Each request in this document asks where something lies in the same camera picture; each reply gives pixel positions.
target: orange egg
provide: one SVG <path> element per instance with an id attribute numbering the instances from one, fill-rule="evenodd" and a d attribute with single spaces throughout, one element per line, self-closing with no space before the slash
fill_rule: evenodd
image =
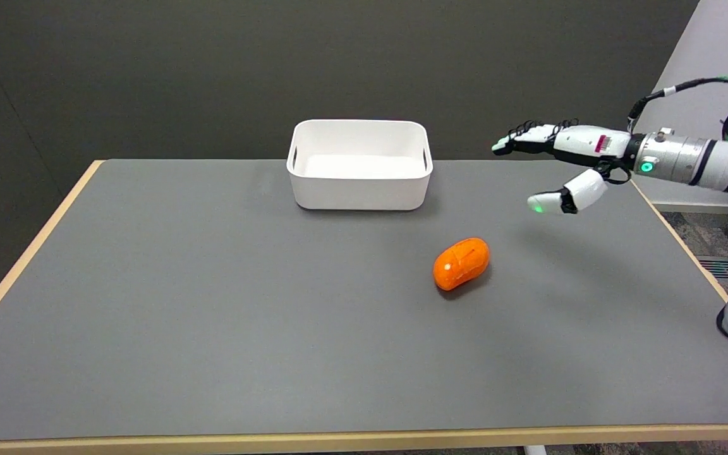
<path id="1" fill-rule="evenodd" d="M 480 276 L 488 268 L 490 248 L 480 238 L 471 237 L 451 245 L 437 256 L 432 273 L 437 287 L 450 291 Z"/>

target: table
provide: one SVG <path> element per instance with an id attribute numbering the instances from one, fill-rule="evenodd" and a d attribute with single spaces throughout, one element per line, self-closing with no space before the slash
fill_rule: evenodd
<path id="1" fill-rule="evenodd" d="M 402 213 L 301 210 L 281 161 L 95 162 L 0 285 L 0 453 L 728 439 L 725 292 L 633 185 L 435 163 Z M 467 236 L 488 271 L 450 294 Z"/>

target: silver metal cylinder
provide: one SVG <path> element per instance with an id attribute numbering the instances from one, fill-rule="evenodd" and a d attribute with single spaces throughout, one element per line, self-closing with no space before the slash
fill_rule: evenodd
<path id="1" fill-rule="evenodd" d="M 642 140 L 633 170 L 644 176 L 688 183 L 707 142 L 708 139 L 650 133 Z"/>

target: floor vent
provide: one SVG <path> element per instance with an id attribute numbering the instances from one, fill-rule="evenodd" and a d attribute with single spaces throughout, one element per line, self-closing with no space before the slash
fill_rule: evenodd
<path id="1" fill-rule="evenodd" d="M 728 281 L 728 257 L 698 256 L 698 261 L 716 279 Z"/>

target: robotic arm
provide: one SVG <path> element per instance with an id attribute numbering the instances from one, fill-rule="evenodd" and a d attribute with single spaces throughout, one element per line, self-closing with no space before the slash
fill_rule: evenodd
<path id="1" fill-rule="evenodd" d="M 513 150 L 548 153 L 558 161 L 590 168 L 570 179 L 560 190 L 530 196 L 531 210 L 578 213 L 597 202 L 609 184 L 624 184 L 633 173 L 728 193 L 728 142 L 675 136 L 667 128 L 637 135 L 576 123 L 529 121 L 511 130 L 493 146 L 496 155 L 507 155 Z M 624 173 L 626 178 L 612 178 L 615 170 Z"/>

